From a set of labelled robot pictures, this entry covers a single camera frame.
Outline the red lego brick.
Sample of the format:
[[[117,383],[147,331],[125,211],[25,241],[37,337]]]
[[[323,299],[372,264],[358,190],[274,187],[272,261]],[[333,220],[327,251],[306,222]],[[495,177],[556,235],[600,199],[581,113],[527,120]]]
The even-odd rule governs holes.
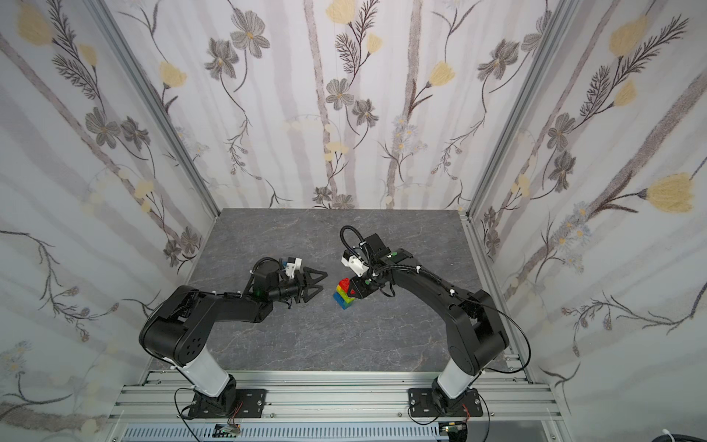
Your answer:
[[[349,289],[350,289],[350,279],[349,278],[342,279],[338,283],[338,285],[340,285],[346,291],[347,294],[349,293]]]

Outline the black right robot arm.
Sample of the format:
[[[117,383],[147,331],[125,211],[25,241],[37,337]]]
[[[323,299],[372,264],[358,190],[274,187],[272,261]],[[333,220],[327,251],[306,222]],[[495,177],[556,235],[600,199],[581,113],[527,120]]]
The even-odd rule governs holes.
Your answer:
[[[391,250],[377,234],[364,237],[358,229],[340,229],[345,252],[342,264],[355,273],[346,296],[364,299],[377,292],[388,298],[397,287],[422,300],[444,322],[449,362],[432,384],[440,409],[461,401],[469,386],[510,346],[503,322],[518,324],[495,307],[491,296],[451,284],[425,268],[405,249]]]

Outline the lime green lego brick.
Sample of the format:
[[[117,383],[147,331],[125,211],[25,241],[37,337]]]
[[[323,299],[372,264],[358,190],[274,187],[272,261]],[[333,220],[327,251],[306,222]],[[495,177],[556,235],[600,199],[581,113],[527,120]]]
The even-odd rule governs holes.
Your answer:
[[[342,300],[342,303],[344,303],[344,305],[346,305],[346,307],[350,306],[355,301],[353,298],[351,298],[348,295],[342,296],[342,295],[339,295],[338,293],[337,293],[337,295]]]

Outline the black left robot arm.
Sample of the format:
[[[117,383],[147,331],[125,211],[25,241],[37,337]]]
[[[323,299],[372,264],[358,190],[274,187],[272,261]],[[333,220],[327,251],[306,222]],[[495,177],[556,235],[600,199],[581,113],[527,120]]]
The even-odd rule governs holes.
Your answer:
[[[235,378],[207,349],[217,322],[261,323],[277,302],[291,307],[307,303],[323,290],[324,271],[299,258],[259,259],[246,287],[237,292],[202,291],[181,285],[151,315],[139,333],[139,344],[155,359],[167,362],[193,385],[193,403],[182,415],[195,418],[239,417],[248,398]]]

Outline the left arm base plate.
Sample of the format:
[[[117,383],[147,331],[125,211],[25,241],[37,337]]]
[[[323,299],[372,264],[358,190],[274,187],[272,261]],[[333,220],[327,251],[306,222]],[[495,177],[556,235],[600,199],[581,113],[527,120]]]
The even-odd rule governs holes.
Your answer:
[[[260,419],[267,392],[265,389],[225,390],[216,398],[196,392],[187,416],[191,419]]]

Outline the blue lego brick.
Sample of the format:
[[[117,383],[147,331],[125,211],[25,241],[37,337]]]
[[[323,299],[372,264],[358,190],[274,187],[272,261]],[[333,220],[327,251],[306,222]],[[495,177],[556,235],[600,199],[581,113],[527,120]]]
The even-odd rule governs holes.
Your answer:
[[[339,293],[334,293],[333,294],[333,299],[337,302],[337,304],[342,308],[342,309],[348,309],[351,307],[353,304],[354,300],[352,298],[349,298],[348,296],[342,296]]]

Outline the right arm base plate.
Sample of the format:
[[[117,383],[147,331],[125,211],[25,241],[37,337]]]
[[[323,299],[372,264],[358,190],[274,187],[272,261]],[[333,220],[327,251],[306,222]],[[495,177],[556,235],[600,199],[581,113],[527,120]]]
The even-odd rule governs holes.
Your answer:
[[[409,389],[407,400],[413,418],[483,417],[485,407],[476,389],[449,399],[441,389]]]

